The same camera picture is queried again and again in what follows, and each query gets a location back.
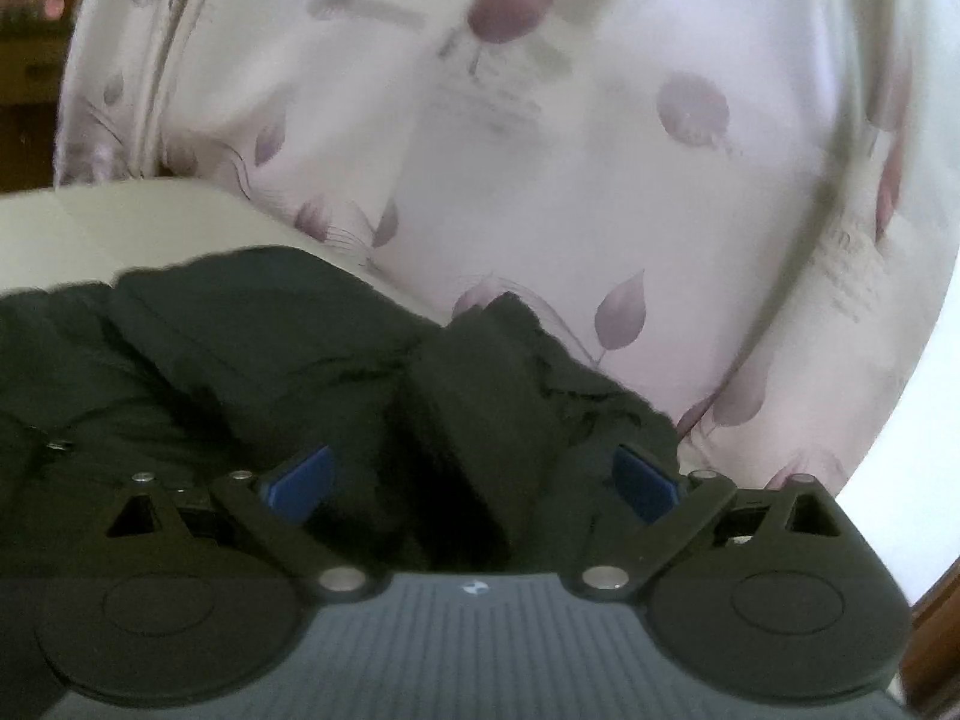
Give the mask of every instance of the silver pin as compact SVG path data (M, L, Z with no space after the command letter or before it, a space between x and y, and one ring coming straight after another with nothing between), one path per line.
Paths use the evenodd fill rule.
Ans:
M584 571L583 579L595 590L618 590L630 581L630 574L614 565L594 565Z
M359 568L341 565L320 574L320 586L330 592L355 592L367 583L367 575Z

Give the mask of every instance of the metal bolt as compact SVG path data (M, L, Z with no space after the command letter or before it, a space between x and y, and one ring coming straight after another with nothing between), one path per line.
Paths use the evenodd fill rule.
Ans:
M584 571L584 584L594 590L618 590L630 581L630 574L613 565L594 565Z
M320 574L320 585L330 592L354 592L367 583L367 575L359 568L341 565Z

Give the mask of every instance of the black cloth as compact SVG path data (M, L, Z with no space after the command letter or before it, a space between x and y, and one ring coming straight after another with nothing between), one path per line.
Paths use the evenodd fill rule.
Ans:
M618 445L676 464L669 420L515 296L440 328L286 248L8 296L0 361L8 575L56 570L136 471L186 488L321 445L335 485L306 528L347 559L562 570L635 522Z

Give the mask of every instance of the gray gripper base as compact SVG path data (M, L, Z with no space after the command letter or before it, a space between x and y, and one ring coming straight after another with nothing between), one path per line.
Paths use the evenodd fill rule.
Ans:
M45 720L905 720L885 693L763 707L686 675L622 605L554 576L397 576L383 595L321 611L271 673L182 709L69 694Z

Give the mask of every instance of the blue gripper pad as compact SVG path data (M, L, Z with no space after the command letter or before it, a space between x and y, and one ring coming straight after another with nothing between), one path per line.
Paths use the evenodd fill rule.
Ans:
M288 461L260 481L260 499L294 525L306 522L333 492L333 453L329 447Z
M613 485L637 516L652 525L680 503L680 485L651 461L622 446L613 455Z

